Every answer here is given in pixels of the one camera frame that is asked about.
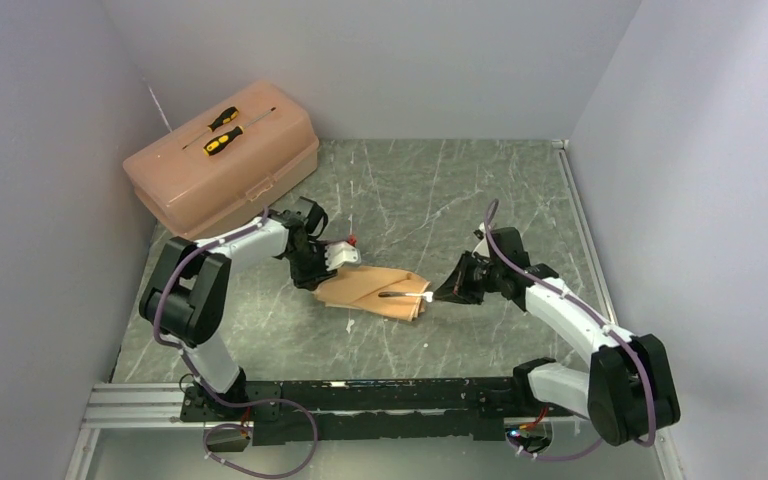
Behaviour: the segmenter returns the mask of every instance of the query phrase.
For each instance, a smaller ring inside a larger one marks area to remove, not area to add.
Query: fabric
[[[384,317],[413,321],[425,311],[420,297],[379,298],[379,292],[422,293],[428,280],[419,275],[383,267],[343,267],[337,276],[323,282],[313,292],[317,300],[329,307],[354,308]]]

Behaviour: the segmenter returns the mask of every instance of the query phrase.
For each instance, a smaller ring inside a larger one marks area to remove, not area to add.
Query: yellow screwdriver handle
[[[225,150],[225,147],[227,147],[229,143],[242,134],[243,127],[237,126],[229,130],[228,133],[223,133],[222,135],[209,140],[204,146],[204,154],[208,157],[216,155],[222,150]]]
[[[240,111],[237,110],[237,107],[228,107],[225,110],[223,110],[222,113],[220,113],[219,116],[216,117],[213,123],[207,126],[207,128],[209,128],[211,132],[215,132],[217,128],[237,118],[237,115],[239,114],[240,114]]]

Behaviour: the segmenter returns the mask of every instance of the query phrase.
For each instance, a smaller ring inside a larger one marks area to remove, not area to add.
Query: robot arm
[[[664,345],[653,335],[635,336],[602,318],[603,328],[584,310],[564,297],[574,295],[557,272],[545,264],[531,265],[519,232],[499,228],[491,232],[500,252],[527,273],[558,291],[535,283],[515,272],[481,242],[464,252],[446,282],[434,292],[435,301],[480,304],[484,293],[499,292],[521,310],[546,322],[584,359],[588,372],[555,363],[533,360],[514,368],[521,401],[551,403],[589,418],[596,431],[611,445],[620,445],[648,431],[648,414],[641,379],[628,354],[608,334],[608,329],[629,344],[646,369],[653,390],[656,428],[679,420],[680,410]]]
[[[162,337],[179,343],[187,353],[201,375],[199,383],[207,383],[228,402],[248,400],[245,371],[233,360],[218,333],[228,280],[264,258],[286,258],[296,288],[315,290],[334,277],[340,266],[360,262],[357,250],[347,242],[318,240],[328,224],[328,215],[316,202],[304,197],[288,210],[270,211],[265,222],[251,234],[228,242],[222,240],[262,221],[256,218],[220,237],[195,243],[180,237],[169,240],[139,304],[143,318],[154,318],[163,288],[182,259],[219,240],[217,246],[198,255],[184,268],[166,299],[160,330]],[[220,413],[223,410],[218,404],[212,407]]]
[[[259,229],[240,239],[224,242],[252,224]],[[139,304],[140,315],[152,319],[161,293],[182,259],[200,246],[215,247],[196,256],[183,269],[167,297],[160,317],[161,336],[181,345],[196,367],[198,385],[208,385],[232,403],[248,401],[246,375],[233,360],[218,333],[231,275],[244,271],[266,257],[286,258],[297,288],[315,290],[336,275],[345,263],[359,263],[360,255],[347,242],[318,240],[328,223],[324,210],[301,198],[288,210],[269,212],[265,221],[253,220],[241,229],[196,243],[176,237],[167,242]],[[511,392],[520,407],[555,404],[591,420],[611,445],[620,445],[648,431],[648,412],[641,379],[628,354],[614,338],[578,306],[563,297],[573,295],[554,270],[545,264],[531,265],[515,228],[494,229],[490,235],[499,251],[515,265],[563,292],[520,275],[487,248],[483,231],[473,251],[464,252],[449,278],[434,292],[435,301],[477,305],[485,293],[500,293],[521,310],[549,324],[584,359],[587,372],[566,368],[554,359],[542,358],[513,369]],[[637,353],[653,390],[656,428],[672,425],[680,411],[669,362],[663,344],[653,335],[635,336],[611,326],[612,333]],[[229,409],[206,396],[207,407],[220,418],[233,418]]]

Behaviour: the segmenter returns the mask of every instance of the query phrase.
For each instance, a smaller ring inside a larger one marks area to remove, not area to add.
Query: cable
[[[196,378],[195,375],[193,375],[192,373],[185,373],[185,374],[181,375],[181,378],[178,379],[178,390],[180,390],[183,393],[187,393],[187,391],[184,390],[184,383],[183,383],[184,379],[187,378],[187,377]]]
[[[496,210],[498,208],[499,208],[499,199],[494,198],[493,201],[490,202],[490,205],[487,206],[487,210],[484,213],[484,231],[488,232],[488,235],[485,235],[485,238],[487,239],[487,244],[490,246],[493,252],[496,253],[496,256],[499,257],[499,259],[505,265],[510,267],[511,270],[519,273],[523,277],[540,285],[541,287],[557,295],[560,295],[562,296],[562,298],[565,298],[566,300],[572,302],[575,306],[582,309],[586,314],[588,314],[593,319],[593,321],[595,321],[596,324],[599,325],[600,328],[604,327],[606,323],[602,320],[602,318],[599,316],[596,310],[593,309],[593,307],[585,303],[583,300],[579,299],[576,295],[567,294],[564,296],[563,295],[564,292],[560,288],[552,285],[551,283],[544,281],[541,278],[538,278],[526,272],[525,270],[520,268],[517,264],[512,262],[508,257],[506,257],[499,250],[499,246],[496,245],[496,241],[493,239],[493,235],[489,234],[489,232],[492,232],[492,230],[490,229],[490,224],[493,222],[493,217],[496,216]],[[640,440],[639,438],[635,438],[634,441],[638,445],[642,445],[644,447],[651,447],[652,445],[655,444],[655,403],[652,396],[652,384],[649,381],[649,375],[646,373],[646,369],[643,367],[643,363],[638,358],[637,353],[635,353],[635,351],[631,349],[631,346],[628,343],[626,343],[625,340],[623,340],[619,335],[617,335],[613,331],[608,331],[608,336],[614,339],[614,341],[616,341],[620,345],[620,347],[625,351],[625,353],[631,358],[632,363],[634,363],[634,368],[637,369],[638,375],[640,376],[640,381],[643,384],[643,396],[646,399],[646,414],[649,420],[649,436],[646,440]],[[602,439],[600,438],[598,441],[596,441],[596,443],[587,447],[586,449],[582,450],[577,454],[568,455],[564,457],[538,457],[538,460],[542,460],[546,462],[577,460],[585,455],[590,454],[591,452],[596,450],[596,448],[601,444],[602,444]]]
[[[531,430],[532,428],[536,427],[538,423],[540,423],[543,418],[546,417],[546,414],[549,413],[549,407],[543,407],[542,410],[540,410],[540,414],[537,415],[537,418],[534,419],[533,422],[523,423],[519,426],[520,430]]]
[[[166,285],[163,287],[163,292],[161,292],[160,294],[160,300],[157,303],[157,310],[154,312],[154,319],[152,321],[152,336],[154,337],[154,340],[157,343],[163,346],[172,347],[178,350],[178,353],[180,353],[181,355],[181,360],[184,362],[184,364],[187,366],[190,372],[192,372],[193,378],[197,382],[199,382],[199,380],[201,379],[201,376],[199,375],[199,372],[196,366],[193,365],[193,362],[187,356],[187,352],[186,350],[184,350],[183,345],[177,342],[164,340],[160,336],[160,319],[163,318],[163,308],[166,306],[166,299],[169,298],[169,293],[172,291],[172,288],[177,284],[178,278],[181,276],[181,272],[184,271],[184,268],[186,268],[187,264],[189,264],[194,258],[201,255],[205,251],[210,250],[211,248],[217,247],[227,242],[240,239],[242,237],[245,237],[247,235],[254,233],[260,227],[266,224],[266,221],[268,220],[268,216],[269,216],[269,209],[264,208],[263,214],[260,217],[260,221],[258,221],[257,223],[254,223],[240,230],[239,232],[231,233],[224,237],[214,239],[202,245],[201,247],[198,247],[195,250],[193,250],[189,255],[184,257],[183,260],[181,260],[181,263],[179,263],[177,267],[175,267],[175,270],[172,271],[172,275],[169,276],[169,280],[166,282]],[[268,473],[255,472],[253,470],[249,470],[247,468],[241,467],[233,462],[229,462],[224,458],[210,451],[210,448],[208,447],[208,444],[207,444],[207,440],[212,433],[217,432],[219,430],[227,430],[227,429],[234,429],[241,432],[248,432],[247,427],[243,425],[237,425],[236,423],[223,423],[205,432],[204,437],[202,439],[202,445],[206,453],[205,455],[206,459],[210,458],[211,460],[218,462],[219,464],[224,465],[228,468],[232,468],[240,473],[245,473],[246,475],[251,475],[252,477],[266,478],[266,479],[287,478],[289,476],[295,475],[296,473],[300,472],[303,468],[305,468],[308,465],[308,463],[310,463],[310,461],[313,459],[313,454],[316,453],[316,447],[317,447],[317,444],[319,443],[319,429],[316,426],[316,420],[313,418],[313,414],[311,414],[308,409],[304,408],[303,406],[299,405],[298,403],[292,400],[287,400],[285,398],[266,398],[262,400],[256,400],[253,402],[233,403],[221,398],[219,394],[216,393],[216,391],[213,390],[213,388],[206,381],[199,382],[199,384],[202,386],[202,388],[204,388],[205,391],[207,391],[207,393],[218,404],[229,407],[229,408],[251,408],[258,405],[265,405],[265,404],[272,404],[272,403],[283,403],[285,405],[290,405],[291,407],[294,407],[299,411],[301,411],[305,415],[305,417],[307,417],[311,427],[313,428],[313,445],[310,447],[310,452],[308,453],[307,457],[296,468],[285,473],[268,474]]]

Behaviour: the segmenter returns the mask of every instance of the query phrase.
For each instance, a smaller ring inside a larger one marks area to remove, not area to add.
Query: black mount
[[[483,234],[476,230],[476,236]],[[497,228],[491,232],[496,246],[515,265],[538,277],[557,277],[558,273],[548,265],[531,265],[528,252],[522,246],[522,237],[513,227]],[[525,289],[534,282],[510,269],[491,250],[490,257],[465,251],[461,254],[455,270],[440,287],[434,291],[434,300],[439,302],[480,305],[485,293],[499,292],[502,297],[514,302],[525,311]]]

